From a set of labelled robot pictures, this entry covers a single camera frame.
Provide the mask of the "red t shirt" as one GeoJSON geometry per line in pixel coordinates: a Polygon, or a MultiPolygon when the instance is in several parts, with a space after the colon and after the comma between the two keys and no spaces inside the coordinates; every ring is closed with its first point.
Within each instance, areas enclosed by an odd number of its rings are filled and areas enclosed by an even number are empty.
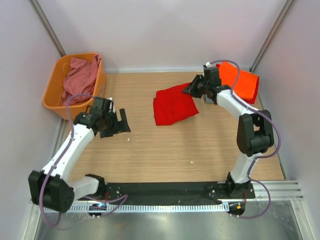
{"type": "Polygon", "coordinates": [[[199,113],[193,98],[183,93],[189,83],[158,90],[153,99],[153,114],[157,126],[169,126],[199,113]]]}

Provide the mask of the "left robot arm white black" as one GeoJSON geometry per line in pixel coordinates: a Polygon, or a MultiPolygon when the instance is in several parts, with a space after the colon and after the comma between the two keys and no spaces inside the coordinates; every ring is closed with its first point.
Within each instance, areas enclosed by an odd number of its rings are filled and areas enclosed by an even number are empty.
{"type": "Polygon", "coordinates": [[[102,176],[89,173],[68,182],[71,171],[96,135],[108,138],[130,131],[125,109],[116,111],[112,98],[95,97],[93,104],[74,118],[68,137],[54,157],[41,171],[34,170],[28,176],[32,203],[65,213],[75,200],[101,200],[107,192],[102,176]]]}

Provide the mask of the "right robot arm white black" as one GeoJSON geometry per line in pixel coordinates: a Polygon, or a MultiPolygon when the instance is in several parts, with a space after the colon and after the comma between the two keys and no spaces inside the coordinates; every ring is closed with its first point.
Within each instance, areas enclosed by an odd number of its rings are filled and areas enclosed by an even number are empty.
{"type": "Polygon", "coordinates": [[[204,66],[203,74],[197,74],[182,92],[199,99],[206,96],[238,120],[236,143],[240,154],[227,175],[225,192],[231,198],[243,197],[257,160],[274,145],[270,112],[251,107],[230,86],[223,85],[217,67],[204,66]]]}

